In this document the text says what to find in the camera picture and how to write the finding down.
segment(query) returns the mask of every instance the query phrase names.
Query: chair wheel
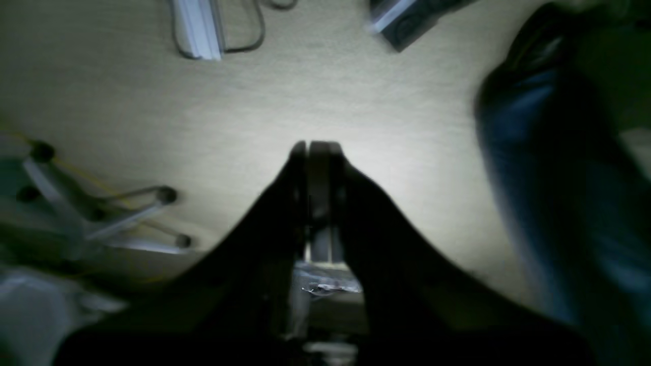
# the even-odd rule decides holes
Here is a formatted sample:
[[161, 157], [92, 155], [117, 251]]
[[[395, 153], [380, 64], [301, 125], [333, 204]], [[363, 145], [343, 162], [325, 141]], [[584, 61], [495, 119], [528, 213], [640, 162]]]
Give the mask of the chair wheel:
[[187, 249], [192, 245], [192, 238], [188, 235], [180, 234], [176, 237], [176, 246], [181, 249]]
[[54, 148], [43, 141], [36, 141], [29, 155], [37, 163], [49, 163], [54, 158]]
[[174, 188], [170, 187], [161, 187], [158, 192], [156, 192], [156, 198], [162, 204], [171, 204], [176, 201], [178, 194]]
[[22, 203], [30, 203], [41, 196], [36, 187], [25, 186], [16, 193], [16, 200]]

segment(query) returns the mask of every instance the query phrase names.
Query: white object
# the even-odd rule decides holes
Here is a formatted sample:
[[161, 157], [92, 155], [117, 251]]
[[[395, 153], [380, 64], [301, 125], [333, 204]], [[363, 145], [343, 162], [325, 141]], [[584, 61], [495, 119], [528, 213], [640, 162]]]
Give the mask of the white object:
[[204, 60], [221, 60], [223, 35], [219, 7], [214, 0], [174, 0], [179, 29], [185, 31], [188, 52]]

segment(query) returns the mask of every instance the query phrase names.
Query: white power strip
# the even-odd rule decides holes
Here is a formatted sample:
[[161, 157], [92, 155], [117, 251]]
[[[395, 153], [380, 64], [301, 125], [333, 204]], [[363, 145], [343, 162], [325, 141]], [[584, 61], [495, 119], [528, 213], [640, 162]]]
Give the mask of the white power strip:
[[178, 29], [187, 39], [187, 52], [204, 60], [221, 60], [224, 38], [217, 0], [174, 0]]

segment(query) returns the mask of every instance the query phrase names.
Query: beige floor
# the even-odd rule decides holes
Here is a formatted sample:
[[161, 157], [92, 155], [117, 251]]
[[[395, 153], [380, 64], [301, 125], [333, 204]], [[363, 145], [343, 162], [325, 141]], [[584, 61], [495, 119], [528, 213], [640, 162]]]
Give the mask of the beige floor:
[[[222, 0], [228, 41], [255, 37]], [[367, 32], [362, 0], [265, 10], [267, 41], [219, 63], [181, 59], [162, 0], [4, 0], [0, 113], [119, 190], [168, 184], [161, 220], [224, 237], [292, 144], [334, 140], [462, 267], [532, 304], [495, 210], [471, 106], [539, 0], [482, 0], [401, 54]]]

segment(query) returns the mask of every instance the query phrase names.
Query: blue jeans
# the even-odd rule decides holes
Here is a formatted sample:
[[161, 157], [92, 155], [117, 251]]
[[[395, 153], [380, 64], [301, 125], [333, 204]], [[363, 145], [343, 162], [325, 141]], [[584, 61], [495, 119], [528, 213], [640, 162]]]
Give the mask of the blue jeans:
[[500, 67], [478, 96], [478, 139], [546, 314], [604, 365], [651, 365], [651, 185], [604, 105], [570, 66]]

